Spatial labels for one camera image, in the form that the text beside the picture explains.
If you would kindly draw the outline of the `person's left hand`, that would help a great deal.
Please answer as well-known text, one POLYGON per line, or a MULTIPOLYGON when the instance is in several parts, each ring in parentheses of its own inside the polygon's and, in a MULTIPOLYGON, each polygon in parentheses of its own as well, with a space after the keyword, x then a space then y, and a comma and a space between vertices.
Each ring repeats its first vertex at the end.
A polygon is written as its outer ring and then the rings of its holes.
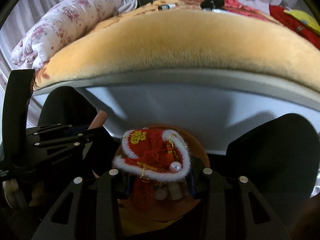
POLYGON ((42 188, 33 190, 30 197, 26 197, 19 189, 16 179, 7 180, 2 183, 5 200, 12 209, 20 209, 26 206, 37 206, 42 195, 42 188))

